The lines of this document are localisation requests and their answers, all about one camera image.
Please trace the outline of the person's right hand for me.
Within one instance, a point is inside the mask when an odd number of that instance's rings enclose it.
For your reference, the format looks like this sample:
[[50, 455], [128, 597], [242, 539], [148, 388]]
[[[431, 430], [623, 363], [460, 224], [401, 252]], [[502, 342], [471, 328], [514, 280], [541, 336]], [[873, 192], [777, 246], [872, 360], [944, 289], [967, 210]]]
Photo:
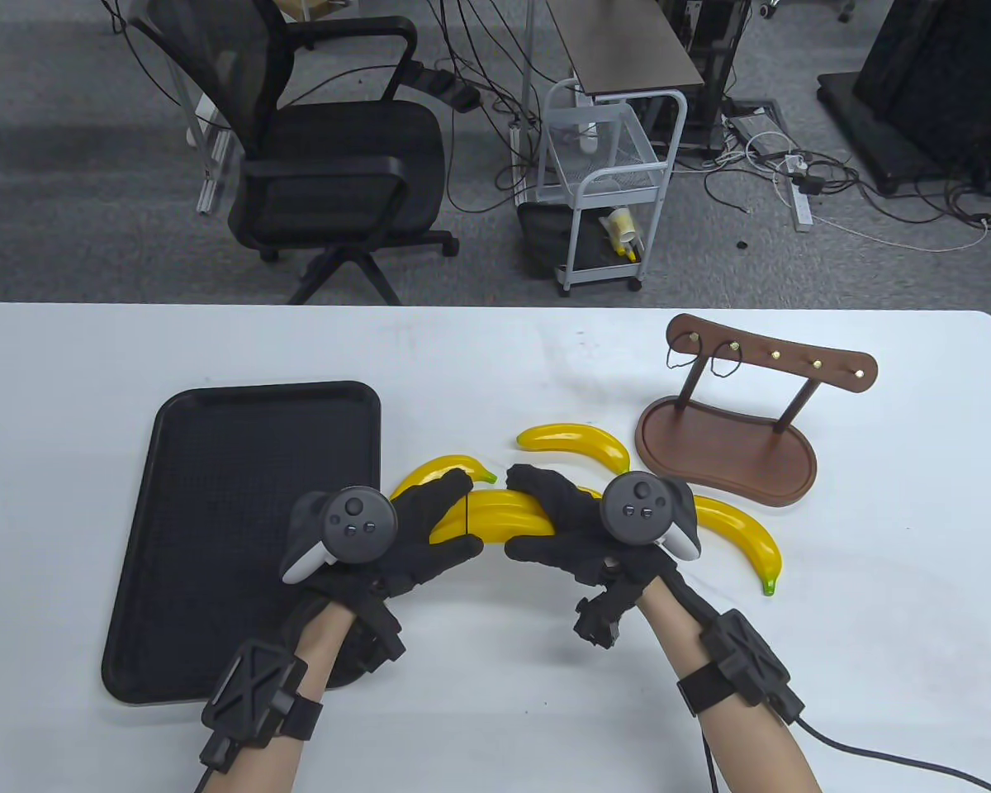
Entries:
[[580, 491], [561, 473], [518, 463], [506, 473], [508, 490], [537, 500], [552, 536], [515, 536], [506, 541], [507, 558], [563, 570], [579, 584], [612, 586], [628, 582], [646, 588], [655, 578], [668, 586], [683, 584], [671, 556], [656, 544], [628, 545], [606, 531], [596, 498]]

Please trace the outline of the person's left hand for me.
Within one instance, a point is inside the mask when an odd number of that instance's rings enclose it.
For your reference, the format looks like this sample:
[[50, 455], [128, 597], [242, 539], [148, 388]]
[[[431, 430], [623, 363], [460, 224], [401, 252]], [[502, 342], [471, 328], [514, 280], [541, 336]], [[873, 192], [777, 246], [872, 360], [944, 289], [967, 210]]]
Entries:
[[436, 525], [472, 488], [473, 480], [461, 468], [408, 488], [392, 500], [398, 531], [385, 554], [363, 565], [324, 565], [306, 578], [304, 588], [329, 597], [361, 618], [369, 605], [403, 596], [476, 558], [484, 544], [472, 534], [430, 543]]

